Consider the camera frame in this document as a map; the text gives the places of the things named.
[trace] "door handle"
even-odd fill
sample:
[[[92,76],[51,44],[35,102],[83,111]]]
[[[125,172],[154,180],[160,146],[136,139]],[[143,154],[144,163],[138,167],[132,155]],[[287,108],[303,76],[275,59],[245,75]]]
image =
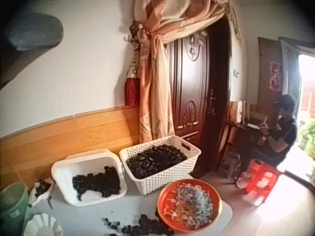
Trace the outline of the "door handle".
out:
[[[214,96],[214,91],[213,89],[210,89],[210,94],[209,94],[209,105],[208,105],[208,114],[211,114],[211,115],[215,115],[216,114],[216,111],[214,109],[213,106],[213,102],[216,101],[216,97]]]

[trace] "white plastic basket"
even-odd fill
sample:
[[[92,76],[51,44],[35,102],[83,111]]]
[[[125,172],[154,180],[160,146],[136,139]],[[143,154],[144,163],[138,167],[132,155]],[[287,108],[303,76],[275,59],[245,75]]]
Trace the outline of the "white plastic basket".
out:
[[[153,145],[160,146],[163,144],[176,147],[184,153],[184,155],[187,157],[187,160],[144,179],[137,179],[136,177],[134,177],[126,161],[129,158],[135,156],[137,153],[151,148]],[[178,136],[169,136],[122,149],[119,154],[123,162],[123,166],[129,177],[135,183],[139,192],[142,195],[146,195],[169,182],[180,179],[182,176],[193,171],[197,158],[201,154],[201,150]]]
[[[121,188],[119,194],[103,198],[101,193],[88,190],[82,195],[82,201],[79,201],[77,199],[77,192],[72,185],[72,177],[76,175],[86,176],[89,173],[104,173],[104,166],[116,168]],[[51,172],[65,200],[75,207],[84,207],[118,199],[123,197],[127,192],[127,184],[119,157],[107,149],[98,149],[71,155],[65,160],[57,161],[53,165]]]

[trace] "black cap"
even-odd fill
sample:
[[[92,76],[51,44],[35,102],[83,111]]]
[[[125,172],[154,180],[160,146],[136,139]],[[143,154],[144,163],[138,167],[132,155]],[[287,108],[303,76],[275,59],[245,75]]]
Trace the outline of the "black cap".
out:
[[[289,94],[281,95],[276,103],[286,111],[294,111],[295,101]]]

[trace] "red plate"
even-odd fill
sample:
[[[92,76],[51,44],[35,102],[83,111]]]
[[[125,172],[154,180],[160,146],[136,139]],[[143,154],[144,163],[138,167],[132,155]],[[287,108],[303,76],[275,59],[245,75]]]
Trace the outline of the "red plate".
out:
[[[207,225],[195,230],[190,227],[187,227],[186,225],[172,220],[170,215],[163,215],[163,209],[165,208],[166,205],[168,205],[168,210],[174,210],[175,209],[175,204],[171,203],[168,199],[175,199],[176,198],[176,193],[172,192],[172,189],[176,187],[178,184],[182,183],[190,183],[192,185],[199,185],[201,186],[202,190],[205,190],[209,193],[209,196],[213,202],[214,209],[213,209],[213,214],[211,218],[211,222],[209,222]],[[167,224],[169,227],[176,231],[180,232],[185,232],[185,233],[194,233],[198,232],[201,230],[206,229],[207,227],[211,226],[216,220],[218,219],[219,215],[221,214],[222,211],[222,202],[220,199],[220,196],[218,192],[208,183],[198,180],[198,179],[180,179],[178,181],[172,182],[168,184],[167,186],[164,187],[162,192],[160,193],[158,200],[157,200],[157,211],[158,214],[160,215],[161,219]]]

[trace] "man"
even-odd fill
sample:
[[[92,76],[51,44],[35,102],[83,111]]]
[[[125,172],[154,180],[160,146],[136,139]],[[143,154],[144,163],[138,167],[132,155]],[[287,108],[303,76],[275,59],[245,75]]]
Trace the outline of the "man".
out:
[[[293,146],[297,127],[294,119],[295,102],[288,95],[282,95],[277,105],[280,107],[281,118],[275,128],[269,128],[267,124],[260,125],[262,133],[262,145],[257,143],[239,148],[241,155],[241,173],[246,171],[252,159],[259,159],[271,166],[277,167],[284,159],[290,148]]]

